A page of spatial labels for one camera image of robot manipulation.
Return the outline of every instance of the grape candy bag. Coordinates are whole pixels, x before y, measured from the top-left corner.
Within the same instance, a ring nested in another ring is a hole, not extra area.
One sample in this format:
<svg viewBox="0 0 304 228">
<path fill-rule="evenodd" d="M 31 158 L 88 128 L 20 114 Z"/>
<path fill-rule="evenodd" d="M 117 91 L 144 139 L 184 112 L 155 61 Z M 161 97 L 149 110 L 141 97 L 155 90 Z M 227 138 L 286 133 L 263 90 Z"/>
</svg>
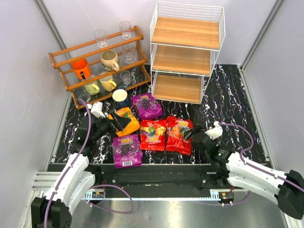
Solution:
<svg viewBox="0 0 304 228">
<path fill-rule="evenodd" d="M 150 93 L 131 97 L 131 103 L 142 120 L 155 119 L 162 115 L 162 107 Z"/>
<path fill-rule="evenodd" d="M 190 155 L 192 139 L 186 141 L 184 140 L 184 136 L 186 131 L 193 128 L 192 121 L 169 116 L 166 120 L 166 127 L 168 135 L 166 151 L 177 151 L 185 155 Z"/>
<path fill-rule="evenodd" d="M 112 151 L 115 168 L 142 165 L 143 152 L 139 149 L 139 139 L 136 134 L 114 138 Z"/>
<path fill-rule="evenodd" d="M 165 151 L 165 120 L 142 120 L 140 127 L 142 150 Z"/>
</svg>

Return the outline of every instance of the purple snack bag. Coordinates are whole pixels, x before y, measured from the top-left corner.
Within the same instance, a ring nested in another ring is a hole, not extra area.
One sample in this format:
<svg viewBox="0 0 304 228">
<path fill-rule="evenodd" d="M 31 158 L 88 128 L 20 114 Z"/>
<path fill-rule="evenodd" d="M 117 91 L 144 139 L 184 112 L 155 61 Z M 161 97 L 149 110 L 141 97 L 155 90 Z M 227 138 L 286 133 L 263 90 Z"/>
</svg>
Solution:
<svg viewBox="0 0 304 228">
<path fill-rule="evenodd" d="M 150 93 L 131 97 L 131 103 L 142 120 L 155 119 L 162 115 L 161 105 Z"/>
<path fill-rule="evenodd" d="M 139 149 L 139 139 L 136 134 L 114 138 L 112 151 L 115 168 L 142 165 L 143 152 Z"/>
</svg>

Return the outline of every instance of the metal floor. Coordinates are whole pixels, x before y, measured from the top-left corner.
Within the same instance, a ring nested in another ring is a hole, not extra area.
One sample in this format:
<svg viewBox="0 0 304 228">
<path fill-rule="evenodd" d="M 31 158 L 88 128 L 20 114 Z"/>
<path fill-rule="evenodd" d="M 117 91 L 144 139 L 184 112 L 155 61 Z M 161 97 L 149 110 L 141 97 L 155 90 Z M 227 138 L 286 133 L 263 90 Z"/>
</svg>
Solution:
<svg viewBox="0 0 304 228">
<path fill-rule="evenodd" d="M 236 192 L 237 201 L 246 194 Z M 115 210 L 130 210 L 128 201 L 104 201 L 99 204 Z M 130 215 L 114 214 L 91 208 L 81 202 L 71 228 L 286 228 L 279 208 L 271 201 L 251 194 L 233 207 L 206 206 L 189 201 L 135 201 Z"/>
</svg>

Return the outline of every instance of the orange mug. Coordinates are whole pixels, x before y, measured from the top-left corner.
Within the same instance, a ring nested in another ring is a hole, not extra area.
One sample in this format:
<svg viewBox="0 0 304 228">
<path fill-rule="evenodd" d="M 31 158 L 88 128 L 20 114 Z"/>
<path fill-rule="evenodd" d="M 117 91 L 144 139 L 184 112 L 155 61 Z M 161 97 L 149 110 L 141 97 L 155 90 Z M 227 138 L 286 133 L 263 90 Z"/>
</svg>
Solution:
<svg viewBox="0 0 304 228">
<path fill-rule="evenodd" d="M 91 76 L 91 70 L 85 58 L 74 61 L 71 66 L 80 80 L 87 79 Z"/>
</svg>

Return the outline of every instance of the black marble surface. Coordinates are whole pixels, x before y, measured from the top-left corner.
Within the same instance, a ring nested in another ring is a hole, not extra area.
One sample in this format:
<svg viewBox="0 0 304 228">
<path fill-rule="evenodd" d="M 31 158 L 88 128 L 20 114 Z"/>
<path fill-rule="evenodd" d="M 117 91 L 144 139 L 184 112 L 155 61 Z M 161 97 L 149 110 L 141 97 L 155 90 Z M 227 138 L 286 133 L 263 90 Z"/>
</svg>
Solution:
<svg viewBox="0 0 304 228">
<path fill-rule="evenodd" d="M 132 81 L 143 76 L 132 74 Z M 143 85 L 130 90 L 129 96 L 144 94 L 151 91 L 151 85 Z M 246 153 L 250 159 L 258 163 L 266 163 L 264 151 L 257 133 L 257 128 L 249 107 L 246 92 L 236 65 L 216 65 L 209 81 L 205 96 L 201 104 L 187 104 L 158 100 L 164 110 L 160 118 L 174 115 L 181 119 L 191 119 L 194 124 L 200 124 L 205 128 L 211 128 L 214 121 L 234 123 L 245 127 L 254 138 L 254 147 Z M 104 101 L 103 111 L 117 110 L 112 98 Z M 67 114 L 65 126 L 62 132 L 60 144 L 57 150 L 55 163 L 67 162 L 69 152 L 75 143 L 75 132 L 79 120 L 85 118 L 85 111 L 77 111 L 74 102 Z M 248 136 L 233 127 L 224 127 L 221 144 L 230 150 L 240 152 L 241 148 L 250 145 Z M 99 154 L 94 157 L 92 163 L 113 163 L 112 139 L 114 135 L 109 133 L 99 140 Z M 195 150 L 190 156 L 177 152 L 143 151 L 142 162 L 146 164 L 205 164 L 206 159 Z"/>
</svg>

